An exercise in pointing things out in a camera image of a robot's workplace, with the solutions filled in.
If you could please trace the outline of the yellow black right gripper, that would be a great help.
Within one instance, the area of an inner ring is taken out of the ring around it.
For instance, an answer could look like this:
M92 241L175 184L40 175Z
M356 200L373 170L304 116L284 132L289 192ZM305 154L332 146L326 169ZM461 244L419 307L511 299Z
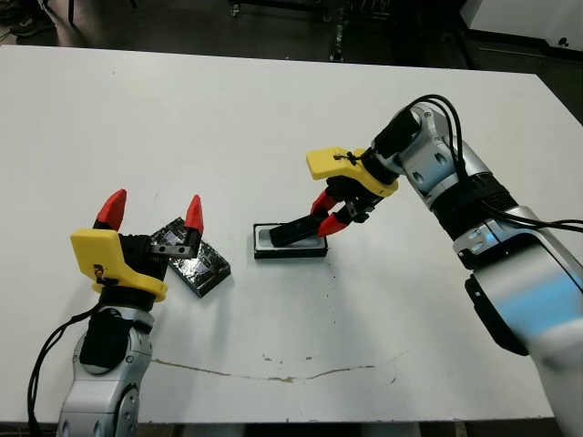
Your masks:
M370 147L354 152L341 147L315 150L306 155L306 162L313 179L326 181L326 188L311 207L312 215L327 216L317 229L318 237L365 222L375 207L398 189L399 174Z

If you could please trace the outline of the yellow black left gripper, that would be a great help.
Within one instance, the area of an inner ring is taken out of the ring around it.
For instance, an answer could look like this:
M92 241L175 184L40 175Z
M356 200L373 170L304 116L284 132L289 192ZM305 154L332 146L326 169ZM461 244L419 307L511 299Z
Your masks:
M185 238L176 245L157 243L148 235L118 233L124 218L127 191L114 192L97 213L93 229L70 236L81 273L93 280L93 290L129 289L146 293L155 302L166 298L164 282L172 259L195 259L204 232L199 195L187 209Z

